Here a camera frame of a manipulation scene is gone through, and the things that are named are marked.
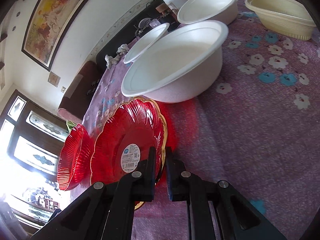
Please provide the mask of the small red glass plate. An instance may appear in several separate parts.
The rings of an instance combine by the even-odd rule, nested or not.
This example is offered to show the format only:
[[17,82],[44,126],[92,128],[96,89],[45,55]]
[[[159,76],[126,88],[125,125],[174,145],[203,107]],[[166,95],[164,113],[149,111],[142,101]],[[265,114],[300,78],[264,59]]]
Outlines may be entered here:
[[57,183],[62,191],[77,187],[89,171],[94,152],[94,140],[82,124],[71,129],[60,153]]

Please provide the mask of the large red glass plate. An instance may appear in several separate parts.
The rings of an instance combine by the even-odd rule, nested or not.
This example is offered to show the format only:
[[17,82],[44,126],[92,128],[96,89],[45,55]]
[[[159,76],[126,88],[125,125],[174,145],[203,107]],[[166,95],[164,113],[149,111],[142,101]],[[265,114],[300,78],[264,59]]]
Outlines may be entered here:
[[135,171],[156,149],[155,180],[165,162],[168,127],[157,102],[134,98],[120,105],[97,136],[90,161],[90,183],[110,184]]

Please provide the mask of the small wall plaque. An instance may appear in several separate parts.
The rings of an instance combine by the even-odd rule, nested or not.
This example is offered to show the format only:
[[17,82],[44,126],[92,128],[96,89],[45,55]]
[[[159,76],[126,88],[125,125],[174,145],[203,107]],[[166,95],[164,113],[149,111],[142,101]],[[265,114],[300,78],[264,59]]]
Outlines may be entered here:
[[49,73],[49,76],[48,76],[48,82],[55,86],[55,87],[58,87],[59,86],[59,82],[60,82],[60,79],[61,77],[59,77],[58,75],[56,75],[55,73],[53,72],[50,72]]

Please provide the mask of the wooden glass door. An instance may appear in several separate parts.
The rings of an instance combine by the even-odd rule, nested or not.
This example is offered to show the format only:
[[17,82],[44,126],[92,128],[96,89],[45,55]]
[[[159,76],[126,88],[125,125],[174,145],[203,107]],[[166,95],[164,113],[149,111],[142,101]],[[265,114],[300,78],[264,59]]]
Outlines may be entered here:
[[68,204],[56,178],[67,135],[62,119],[17,89],[1,112],[1,201],[29,235]]

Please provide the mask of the large white foam bowl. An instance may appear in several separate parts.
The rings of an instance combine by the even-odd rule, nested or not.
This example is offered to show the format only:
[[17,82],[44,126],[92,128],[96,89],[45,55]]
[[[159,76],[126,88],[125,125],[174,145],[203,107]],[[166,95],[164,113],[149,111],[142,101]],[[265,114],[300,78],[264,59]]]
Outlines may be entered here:
[[192,99],[219,77],[229,29],[220,21],[185,25],[161,38],[129,68],[121,83],[126,97],[164,103]]

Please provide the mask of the black sofa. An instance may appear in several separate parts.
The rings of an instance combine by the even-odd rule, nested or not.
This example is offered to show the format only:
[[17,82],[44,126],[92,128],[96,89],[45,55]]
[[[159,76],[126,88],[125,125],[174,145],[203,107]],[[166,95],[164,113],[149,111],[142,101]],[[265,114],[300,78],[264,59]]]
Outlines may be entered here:
[[135,38],[142,37],[151,30],[150,24],[148,22],[142,23],[143,20],[156,19],[161,24],[174,22],[171,16],[164,17],[156,9],[163,3],[163,0],[141,0],[132,5],[107,31],[102,38],[102,44],[97,45],[94,49],[95,62],[102,72],[107,68],[106,55],[115,57],[120,45],[129,44]]

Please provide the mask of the white foam plate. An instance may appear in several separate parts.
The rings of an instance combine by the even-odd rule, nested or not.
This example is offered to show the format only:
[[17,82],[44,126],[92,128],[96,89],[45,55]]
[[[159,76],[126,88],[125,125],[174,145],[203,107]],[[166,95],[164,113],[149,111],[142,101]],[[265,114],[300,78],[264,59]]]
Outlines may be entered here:
[[170,24],[163,23],[149,31],[140,38],[124,57],[124,64],[135,62],[144,52],[146,52],[155,42],[168,34]]

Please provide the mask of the beige plastic bowl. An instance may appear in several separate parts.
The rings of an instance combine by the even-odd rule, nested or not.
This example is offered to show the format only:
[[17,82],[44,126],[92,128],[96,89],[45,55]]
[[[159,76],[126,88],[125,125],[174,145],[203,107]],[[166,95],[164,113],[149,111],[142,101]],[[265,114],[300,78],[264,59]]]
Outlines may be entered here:
[[245,0],[245,6],[267,29],[288,37],[308,41],[316,27],[304,5],[295,0]]

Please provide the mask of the framed horse painting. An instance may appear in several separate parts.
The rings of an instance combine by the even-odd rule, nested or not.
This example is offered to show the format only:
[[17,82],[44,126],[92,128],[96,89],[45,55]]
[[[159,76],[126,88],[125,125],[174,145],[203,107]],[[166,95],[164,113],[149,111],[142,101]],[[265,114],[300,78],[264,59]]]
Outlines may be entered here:
[[88,0],[38,0],[29,19],[22,53],[51,71],[67,30]]

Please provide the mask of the purple floral tablecloth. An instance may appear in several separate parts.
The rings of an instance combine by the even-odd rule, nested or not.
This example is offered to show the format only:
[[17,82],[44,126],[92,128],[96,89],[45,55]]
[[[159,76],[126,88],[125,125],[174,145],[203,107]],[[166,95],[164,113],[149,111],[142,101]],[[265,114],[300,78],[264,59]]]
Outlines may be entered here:
[[287,239],[319,210],[319,31],[266,29],[238,0],[219,78],[191,100],[160,103],[167,145],[187,170],[227,180]]

